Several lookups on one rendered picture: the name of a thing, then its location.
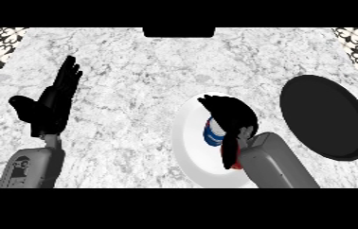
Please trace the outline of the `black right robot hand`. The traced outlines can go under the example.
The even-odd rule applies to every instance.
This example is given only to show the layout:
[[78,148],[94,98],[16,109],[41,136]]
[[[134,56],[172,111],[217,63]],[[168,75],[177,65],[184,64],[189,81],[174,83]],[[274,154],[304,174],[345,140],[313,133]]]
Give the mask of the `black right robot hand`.
[[248,147],[248,141],[258,132],[258,116],[246,103],[234,97],[206,95],[197,100],[226,131],[221,145],[224,168],[242,168],[240,149]]

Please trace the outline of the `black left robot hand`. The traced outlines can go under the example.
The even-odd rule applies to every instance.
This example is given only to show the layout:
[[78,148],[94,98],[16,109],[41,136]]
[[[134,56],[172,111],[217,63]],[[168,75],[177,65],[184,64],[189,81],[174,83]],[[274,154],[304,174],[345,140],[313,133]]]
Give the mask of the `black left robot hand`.
[[21,121],[32,124],[32,136],[61,134],[69,121],[72,99],[75,97],[84,71],[76,58],[64,60],[55,82],[42,92],[39,100],[26,96],[14,96],[10,103],[16,108]]

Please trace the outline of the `blue and red can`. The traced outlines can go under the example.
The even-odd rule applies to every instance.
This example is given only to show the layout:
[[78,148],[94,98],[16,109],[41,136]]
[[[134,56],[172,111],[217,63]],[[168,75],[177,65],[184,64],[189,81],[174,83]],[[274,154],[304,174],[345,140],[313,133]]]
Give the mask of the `blue and red can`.
[[[227,134],[226,130],[221,128],[218,122],[215,121],[214,117],[211,116],[211,118],[208,119],[208,122],[206,122],[206,126],[205,126],[203,137],[205,137],[205,141],[209,144],[209,146],[220,147],[221,156],[223,156],[223,141],[224,141],[226,134]],[[231,166],[233,169],[243,169],[242,162],[239,159],[240,151],[242,151],[242,148],[239,145],[237,161],[236,161],[234,165]]]

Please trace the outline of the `white plate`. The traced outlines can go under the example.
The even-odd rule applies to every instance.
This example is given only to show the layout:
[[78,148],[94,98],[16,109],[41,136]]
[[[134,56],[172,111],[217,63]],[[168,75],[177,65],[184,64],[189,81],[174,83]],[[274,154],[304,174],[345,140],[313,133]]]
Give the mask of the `white plate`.
[[211,112],[199,102],[199,98],[227,97],[220,92],[202,93],[184,103],[172,125],[172,149],[177,162],[193,182],[208,188],[257,188],[242,169],[226,169],[220,147],[205,140],[205,127]]

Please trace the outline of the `black pan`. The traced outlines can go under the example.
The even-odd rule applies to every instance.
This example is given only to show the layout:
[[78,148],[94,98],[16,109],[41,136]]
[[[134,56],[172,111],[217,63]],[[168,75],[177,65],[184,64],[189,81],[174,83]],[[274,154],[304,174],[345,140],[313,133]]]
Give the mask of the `black pan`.
[[280,108],[310,150],[337,161],[358,160],[358,98],[337,81],[316,75],[292,78]]

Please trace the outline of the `black appliance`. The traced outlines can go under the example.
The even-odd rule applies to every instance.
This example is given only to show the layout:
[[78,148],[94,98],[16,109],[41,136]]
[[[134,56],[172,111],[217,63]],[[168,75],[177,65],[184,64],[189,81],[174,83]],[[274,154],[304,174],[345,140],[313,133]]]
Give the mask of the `black appliance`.
[[214,27],[146,27],[144,36],[150,38],[212,38]]

